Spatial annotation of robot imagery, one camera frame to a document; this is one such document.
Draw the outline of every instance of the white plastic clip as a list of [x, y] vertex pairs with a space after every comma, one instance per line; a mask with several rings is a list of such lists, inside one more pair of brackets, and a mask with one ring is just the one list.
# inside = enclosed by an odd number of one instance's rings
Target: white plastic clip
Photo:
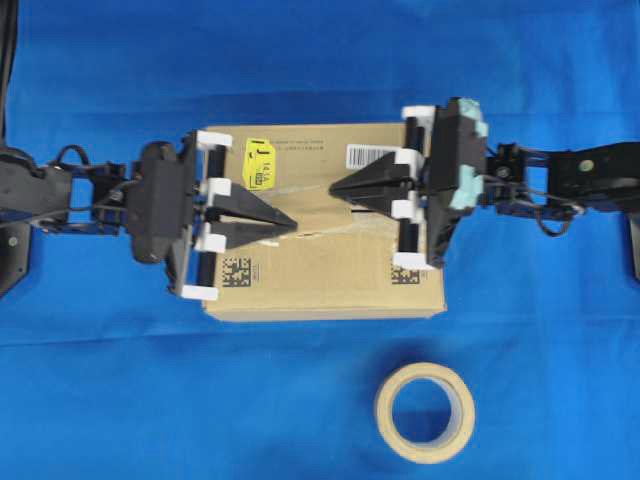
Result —
[[425, 260], [421, 252], [396, 252], [393, 254], [393, 264], [406, 270], [435, 270]]
[[224, 253], [227, 250], [227, 237], [211, 233], [211, 224], [205, 222], [194, 246], [196, 252]]
[[425, 135], [431, 135], [435, 116], [436, 107], [434, 105], [411, 105], [402, 109], [402, 119], [414, 117], [418, 121], [418, 126], [424, 127]]
[[414, 180], [418, 179], [418, 174], [424, 165], [424, 157], [422, 154], [412, 148], [401, 148], [396, 152], [396, 165], [409, 165], [409, 175]]
[[185, 285], [182, 287], [180, 297], [187, 300], [202, 300], [215, 302], [218, 300], [218, 289], [215, 287], [201, 287], [199, 285]]
[[226, 133], [198, 130], [196, 134], [196, 144], [198, 150], [213, 150], [218, 145], [231, 148], [233, 146], [233, 137]]
[[228, 178], [205, 178], [200, 182], [200, 195], [207, 196], [207, 206], [213, 206], [214, 195], [231, 195], [231, 180]]
[[406, 200], [392, 200], [391, 216], [397, 220], [408, 218], [411, 223], [424, 223], [424, 209], [420, 207], [418, 192], [410, 190]]

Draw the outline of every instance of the barcode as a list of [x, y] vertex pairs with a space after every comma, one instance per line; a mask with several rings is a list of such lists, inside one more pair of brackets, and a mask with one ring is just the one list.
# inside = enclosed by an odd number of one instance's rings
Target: barcode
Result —
[[222, 286], [225, 288], [251, 286], [251, 259], [225, 258], [222, 260]]
[[391, 265], [391, 285], [420, 285], [420, 270], [406, 270]]
[[387, 145], [347, 145], [347, 168], [360, 170], [372, 162], [384, 157], [387, 153], [397, 152], [400, 147]]

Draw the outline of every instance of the wire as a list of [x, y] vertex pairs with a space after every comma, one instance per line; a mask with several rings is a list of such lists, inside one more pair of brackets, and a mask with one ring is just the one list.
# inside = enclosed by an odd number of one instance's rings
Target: wire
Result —
[[534, 218], [536, 219], [536, 223], [540, 227], [540, 230], [542, 230], [542, 233], [544, 233], [545, 235], [548, 235], [549, 237], [555, 238], [555, 237], [564, 235], [569, 231], [569, 227], [571, 226], [571, 220], [565, 220], [564, 223], [562, 224], [562, 227], [560, 227], [560, 230], [551, 230], [542, 221], [542, 217], [540, 216], [539, 210], [535, 210], [533, 212], [533, 215], [534, 215]]
[[[491, 175], [484, 175], [484, 177], [489, 179], [489, 180], [491, 180], [493, 182], [492, 185], [496, 185], [496, 186], [500, 186], [501, 185], [501, 186], [513, 187], [512, 193], [515, 190], [519, 190], [520, 192], [526, 192], [526, 193], [532, 193], [534, 195], [540, 195], [540, 196], [543, 196], [543, 197], [551, 198], [553, 200], [557, 200], [559, 202], [562, 202], [563, 204], [569, 205], [569, 206], [571, 206], [571, 208], [573, 208], [576, 211], [576, 213], [578, 213], [580, 215], [584, 214], [584, 212], [585, 212], [585, 208], [582, 205], [580, 205], [578, 202], [576, 202], [575, 200], [572, 200], [570, 198], [558, 197], [557, 195], [552, 195], [550, 193], [543, 192], [541, 190], [536, 190], [534, 188], [529, 188], [528, 186], [526, 186], [523, 183], [507, 182], [506, 180], [503, 180], [503, 179], [498, 178], [498, 177], [493, 177]], [[542, 233], [544, 233], [545, 235], [555, 238], [555, 237], [559, 237], [561, 235], [564, 235], [565, 233], [567, 233], [569, 231], [569, 227], [571, 226], [571, 221], [573, 220], [573, 218], [569, 218], [567, 220], [564, 220], [562, 226], [560, 227], [560, 230], [551, 230], [542, 221], [542, 214], [540, 213], [540, 211], [544, 208], [544, 205], [540, 205], [540, 204], [535, 203], [535, 202], [530, 201], [530, 200], [519, 199], [519, 198], [516, 198], [514, 195], [512, 195], [511, 201], [513, 203], [518, 203], [520, 205], [524, 205], [526, 207], [532, 208], [533, 209], [533, 217], [536, 220], [536, 224], [538, 225], [538, 227], [540, 227], [540, 230], [542, 230]]]
[[16, 55], [16, 38], [18, 32], [18, 1], [5, 0], [0, 4], [0, 144], [6, 146], [7, 131], [7, 90], [13, 70], [13, 59]]
[[74, 152], [76, 152], [78, 154], [78, 157], [80, 157], [80, 162], [82, 163], [83, 167], [90, 167], [91, 166], [91, 162], [89, 161], [89, 155], [87, 155], [87, 152], [85, 152], [84, 148], [82, 148], [80, 145], [67, 145], [66, 147], [63, 147], [58, 152], [58, 155], [56, 156], [56, 158], [53, 159], [52, 161], [50, 161], [48, 163], [48, 165], [51, 165], [51, 166], [54, 166], [54, 167], [55, 166], [58, 166], [58, 167], [68, 166], [68, 164], [62, 162], [62, 159], [67, 154], [67, 152], [70, 151], [70, 150], [73, 150]]
[[51, 210], [49, 212], [41, 213], [41, 214], [38, 214], [38, 215], [33, 215], [31, 217], [23, 218], [21, 220], [15, 220], [15, 221], [12, 221], [12, 222], [0, 223], [0, 230], [2, 230], [3, 228], [13, 227], [15, 225], [20, 225], [20, 224], [23, 224], [23, 223], [33, 223], [33, 222], [37, 222], [38, 220], [48, 220], [48, 219], [50, 219], [50, 217], [55, 217], [55, 216], [58, 216], [58, 215], [64, 215], [65, 213], [71, 213], [71, 212], [86, 212], [86, 211], [89, 211], [89, 210], [110, 210], [110, 211], [115, 211], [115, 212], [124, 212], [124, 211], [126, 211], [126, 208], [114, 207], [114, 206], [104, 205], [104, 204], [111, 200], [111, 196], [114, 193], [120, 192], [120, 191], [124, 190], [125, 188], [128, 188], [128, 187], [130, 187], [132, 185], [135, 185], [138, 182], [139, 182], [139, 180], [125, 180], [124, 182], [120, 182], [115, 187], [113, 187], [111, 190], [109, 190], [109, 193], [104, 198], [100, 199], [96, 203], [94, 203], [92, 205], [89, 205], [87, 207], [69, 207], [69, 208], [62, 208], [62, 209], [59, 209], [59, 210]]
[[609, 198], [610, 201], [612, 201], [613, 203], [618, 203], [618, 202], [628, 202], [631, 200], [638, 200], [640, 199], [640, 194], [633, 194], [633, 195], [627, 195], [626, 197], [613, 197], [611, 196]]
[[537, 158], [537, 159], [540, 159], [540, 160], [548, 160], [549, 159], [549, 154], [553, 153], [553, 152], [546, 152], [546, 151], [543, 151], [543, 150], [536, 150], [534, 148], [527, 148], [527, 147], [522, 147], [522, 146], [518, 146], [517, 148], [521, 152], [525, 153], [525, 158], [526, 159]]
[[[534, 195], [540, 195], [541, 197], [547, 197], [547, 198], [550, 198], [552, 200], [557, 200], [558, 202], [562, 202], [564, 204], [567, 204], [567, 205], [570, 205], [570, 206], [574, 207], [578, 211], [578, 213], [580, 213], [580, 214], [584, 213], [584, 211], [585, 211], [585, 208], [582, 205], [580, 205], [580, 203], [577, 202], [574, 199], [565, 198], [565, 197], [559, 197], [557, 195], [553, 195], [553, 194], [548, 193], [548, 192], [543, 192], [542, 190], [536, 190], [534, 188], [529, 188], [524, 183], [507, 182], [506, 180], [503, 180], [502, 178], [493, 177], [491, 175], [483, 175], [483, 176], [484, 176], [484, 178], [487, 178], [487, 179], [495, 182], [492, 185], [510, 186], [510, 187], [514, 187], [514, 188], [518, 189], [521, 192], [532, 193]], [[542, 205], [538, 205], [536, 203], [533, 203], [533, 205], [536, 205], [536, 206], [542, 208]]]

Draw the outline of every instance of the black plastic part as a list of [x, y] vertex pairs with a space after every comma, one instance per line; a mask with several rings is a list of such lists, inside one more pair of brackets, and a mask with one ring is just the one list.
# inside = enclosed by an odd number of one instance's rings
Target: black plastic part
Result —
[[6, 138], [6, 101], [18, 35], [18, 0], [0, 2], [0, 133]]
[[460, 99], [453, 98], [446, 108], [436, 110], [429, 159], [427, 201], [427, 263], [440, 268], [444, 254], [460, 219], [473, 208], [450, 207], [460, 186], [460, 167], [475, 168], [476, 175], [486, 173], [486, 138], [476, 134], [475, 120], [462, 115]]
[[227, 237], [227, 249], [241, 247], [268, 238], [279, 237], [295, 231], [295, 225], [273, 225], [268, 223], [216, 222], [211, 233]]
[[391, 217], [391, 202], [406, 199], [413, 186], [409, 173], [408, 165], [395, 164], [395, 153], [392, 152], [335, 182], [329, 187], [329, 193]]
[[0, 229], [0, 297], [29, 273], [30, 250], [30, 225]]
[[409, 117], [404, 122], [404, 148], [424, 152], [424, 127], [418, 125], [418, 119]]
[[550, 194], [579, 199], [602, 212], [640, 211], [640, 143], [547, 153]]
[[495, 205], [498, 215], [538, 218], [540, 221], [570, 221], [576, 213], [570, 206], [547, 202], [534, 207], [528, 193], [509, 185], [526, 185], [528, 166], [547, 165], [550, 165], [547, 161], [547, 152], [532, 151], [516, 144], [498, 145], [496, 155], [487, 158], [487, 175], [495, 177], [496, 180], [487, 186], [485, 203]]
[[297, 222], [284, 212], [272, 207], [237, 183], [231, 184], [231, 195], [216, 196], [214, 206], [207, 209], [205, 220], [215, 222], [216, 217], [219, 218], [220, 215], [246, 218], [294, 229], [298, 226]]
[[[224, 145], [216, 145], [213, 150], [207, 154], [207, 178], [223, 178], [226, 166], [227, 147]], [[220, 214], [216, 211], [205, 212], [204, 220], [210, 222], [212, 227], [220, 222]], [[196, 284], [201, 287], [212, 287], [216, 278], [216, 260], [215, 252], [201, 252], [198, 255], [198, 275]]]
[[401, 219], [398, 225], [398, 251], [417, 252], [420, 228], [417, 223], [411, 223], [407, 218]]
[[[117, 207], [124, 210], [126, 205], [127, 192], [122, 190], [118, 197], [114, 197], [109, 201], [105, 198], [109, 196], [111, 190], [126, 180], [126, 167], [124, 165], [116, 165], [106, 163], [103, 165], [87, 166], [69, 165], [65, 163], [56, 163], [53, 166], [45, 167], [45, 171], [64, 170], [71, 173], [73, 178], [86, 178], [93, 186], [91, 203], [100, 203], [106, 207]], [[107, 210], [96, 208], [91, 211], [91, 222], [89, 223], [68, 223], [66, 219], [60, 220], [41, 220], [39, 227], [46, 229], [49, 233], [71, 233], [82, 235], [118, 235], [120, 227], [125, 222], [124, 211]]]
[[640, 215], [628, 215], [633, 275], [640, 281]]
[[127, 232], [133, 257], [141, 263], [165, 260], [171, 246], [193, 224], [195, 133], [184, 140], [179, 155], [173, 145], [147, 145], [134, 164], [139, 183], [128, 190]]
[[202, 287], [212, 287], [216, 275], [216, 254], [201, 252], [198, 255], [198, 276], [196, 284]]
[[[19, 220], [69, 208], [72, 174], [56, 168], [42, 169], [34, 176], [24, 159], [0, 152], [0, 209], [5, 221]], [[68, 214], [53, 217], [66, 222]]]

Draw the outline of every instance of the masking tape roll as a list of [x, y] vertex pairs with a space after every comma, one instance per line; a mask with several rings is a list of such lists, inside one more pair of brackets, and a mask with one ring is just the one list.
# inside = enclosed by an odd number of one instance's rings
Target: masking tape roll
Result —
[[[398, 392], [414, 380], [431, 380], [442, 388], [451, 404], [451, 418], [442, 434], [426, 443], [402, 437], [393, 423], [393, 402]], [[456, 455], [471, 438], [476, 410], [469, 389], [451, 369], [435, 363], [412, 363], [396, 370], [380, 387], [375, 402], [378, 430], [400, 456], [415, 463], [440, 463]]]

